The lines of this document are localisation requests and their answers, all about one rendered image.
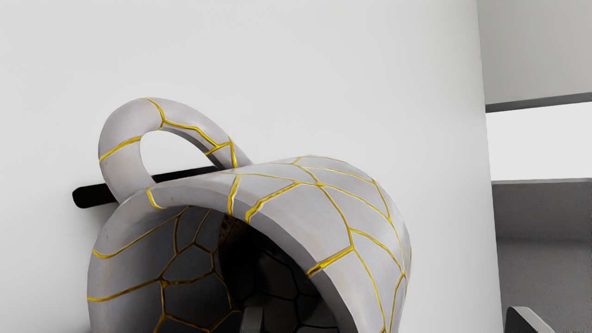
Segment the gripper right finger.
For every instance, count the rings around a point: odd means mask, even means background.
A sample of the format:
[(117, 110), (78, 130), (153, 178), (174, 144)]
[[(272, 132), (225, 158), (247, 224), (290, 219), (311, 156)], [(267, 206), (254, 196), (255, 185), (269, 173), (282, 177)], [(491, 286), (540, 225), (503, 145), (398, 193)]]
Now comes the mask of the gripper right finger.
[(529, 307), (509, 307), (506, 311), (505, 333), (556, 333)]

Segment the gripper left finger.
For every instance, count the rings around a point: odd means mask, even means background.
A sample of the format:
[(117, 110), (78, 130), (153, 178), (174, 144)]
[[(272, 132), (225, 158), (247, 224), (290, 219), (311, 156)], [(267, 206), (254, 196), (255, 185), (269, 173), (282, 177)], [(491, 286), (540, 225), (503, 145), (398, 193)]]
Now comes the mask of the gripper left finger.
[(265, 333), (264, 307), (247, 307), (243, 312), (240, 333)]

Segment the grey mug with gold cracks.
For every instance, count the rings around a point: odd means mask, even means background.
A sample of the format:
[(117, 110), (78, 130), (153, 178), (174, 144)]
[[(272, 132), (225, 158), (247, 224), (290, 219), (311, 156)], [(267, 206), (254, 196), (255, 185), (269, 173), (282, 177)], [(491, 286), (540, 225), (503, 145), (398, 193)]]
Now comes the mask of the grey mug with gold cracks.
[(185, 104), (106, 119), (99, 166), (118, 208), (87, 272), (92, 333), (399, 333), (412, 267), (402, 215), (332, 158), (253, 164)]

